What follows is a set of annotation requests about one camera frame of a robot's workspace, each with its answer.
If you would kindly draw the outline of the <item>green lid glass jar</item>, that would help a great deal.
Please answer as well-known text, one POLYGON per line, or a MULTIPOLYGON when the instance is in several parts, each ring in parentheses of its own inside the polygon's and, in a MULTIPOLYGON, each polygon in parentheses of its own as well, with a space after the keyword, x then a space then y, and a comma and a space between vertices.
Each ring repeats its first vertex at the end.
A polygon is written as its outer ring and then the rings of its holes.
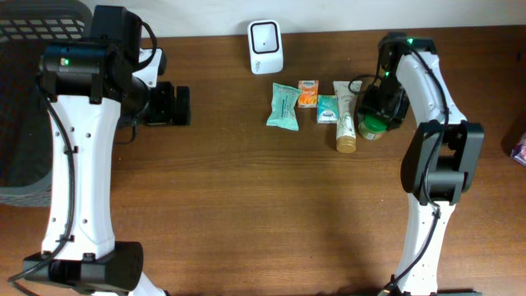
POLYGON ((382 120, 364 115, 358 125, 359 134, 366 140, 375 141, 380 139, 388 129, 388 125, 382 120))

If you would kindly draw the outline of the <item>white cream tube gold cap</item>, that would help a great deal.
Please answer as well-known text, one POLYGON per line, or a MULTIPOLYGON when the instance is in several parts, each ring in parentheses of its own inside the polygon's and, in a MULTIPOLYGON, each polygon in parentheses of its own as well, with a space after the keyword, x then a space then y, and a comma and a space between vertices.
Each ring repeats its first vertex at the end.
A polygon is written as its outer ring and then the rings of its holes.
POLYGON ((333 87, 338 100, 339 115, 336 128, 336 149, 342 153, 353 153, 357 149, 353 116, 362 82, 334 81, 333 87))

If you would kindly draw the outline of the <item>teal tissue pack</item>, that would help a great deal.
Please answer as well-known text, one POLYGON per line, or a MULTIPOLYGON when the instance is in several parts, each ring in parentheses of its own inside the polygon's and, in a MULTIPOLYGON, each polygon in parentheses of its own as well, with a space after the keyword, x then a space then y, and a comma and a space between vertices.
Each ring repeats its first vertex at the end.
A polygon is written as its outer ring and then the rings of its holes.
POLYGON ((338 121, 338 100, 336 95, 318 95, 316 121, 319 124, 333 124, 338 121))

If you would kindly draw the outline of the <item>orange tissue pack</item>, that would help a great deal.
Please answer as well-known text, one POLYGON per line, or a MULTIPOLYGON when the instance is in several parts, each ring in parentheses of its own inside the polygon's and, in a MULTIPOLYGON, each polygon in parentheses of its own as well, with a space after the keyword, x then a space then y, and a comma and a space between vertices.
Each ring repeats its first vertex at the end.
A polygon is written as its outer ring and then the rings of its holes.
POLYGON ((298 89, 301 94, 298 97, 299 108, 315 108, 318 101, 319 81, 299 81, 298 89))

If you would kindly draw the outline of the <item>teal pouch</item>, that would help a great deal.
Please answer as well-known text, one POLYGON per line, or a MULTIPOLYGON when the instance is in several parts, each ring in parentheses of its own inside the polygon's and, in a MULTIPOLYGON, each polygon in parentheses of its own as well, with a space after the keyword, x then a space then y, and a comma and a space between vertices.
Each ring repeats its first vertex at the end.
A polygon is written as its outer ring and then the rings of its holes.
POLYGON ((266 125, 297 132, 299 126, 294 108, 301 91, 278 83, 273 84, 272 91, 271 113, 266 125))

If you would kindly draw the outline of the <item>red purple snack package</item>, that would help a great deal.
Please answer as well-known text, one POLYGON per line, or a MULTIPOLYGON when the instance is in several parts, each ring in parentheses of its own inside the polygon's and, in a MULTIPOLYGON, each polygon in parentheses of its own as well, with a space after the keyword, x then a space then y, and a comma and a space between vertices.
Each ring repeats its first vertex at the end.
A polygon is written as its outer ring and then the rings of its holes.
POLYGON ((513 147, 510 158, 526 167, 526 133, 524 133, 517 144, 513 147))

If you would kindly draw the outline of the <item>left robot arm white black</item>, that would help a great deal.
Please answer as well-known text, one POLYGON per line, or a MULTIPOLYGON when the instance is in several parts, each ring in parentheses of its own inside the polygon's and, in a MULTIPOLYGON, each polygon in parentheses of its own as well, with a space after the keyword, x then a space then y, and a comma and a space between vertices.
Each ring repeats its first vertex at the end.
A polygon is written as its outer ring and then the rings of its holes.
POLYGON ((144 272, 142 245, 115 238, 110 210, 116 131, 191 121, 189 88, 160 80, 164 51, 141 48, 149 28, 125 7, 98 5, 86 37, 45 49, 35 86, 51 122, 51 205, 39 252, 8 280, 14 289, 31 281, 84 295, 166 295, 144 272))

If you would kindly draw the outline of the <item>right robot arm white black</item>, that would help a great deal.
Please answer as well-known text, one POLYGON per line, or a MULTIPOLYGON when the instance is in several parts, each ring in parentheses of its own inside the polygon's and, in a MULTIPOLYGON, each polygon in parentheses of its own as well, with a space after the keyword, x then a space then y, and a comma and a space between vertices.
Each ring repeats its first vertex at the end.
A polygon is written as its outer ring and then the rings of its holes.
POLYGON ((401 127, 408 111, 417 124, 400 169, 408 194, 404 249, 380 293, 437 295, 445 231, 473 183, 484 130, 454 103, 433 39, 390 32, 377 48, 376 72, 358 105, 360 124, 371 124, 373 132, 388 132, 401 127))

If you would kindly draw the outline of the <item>grey plastic mesh basket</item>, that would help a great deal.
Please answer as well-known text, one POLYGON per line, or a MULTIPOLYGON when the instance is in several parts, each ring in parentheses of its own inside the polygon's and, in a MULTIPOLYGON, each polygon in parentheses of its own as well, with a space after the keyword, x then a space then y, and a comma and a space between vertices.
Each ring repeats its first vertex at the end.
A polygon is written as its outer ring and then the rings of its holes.
POLYGON ((1 203, 48 207, 52 133, 35 87, 39 60, 53 41, 87 34, 91 10, 76 0, 1 3, 1 203))

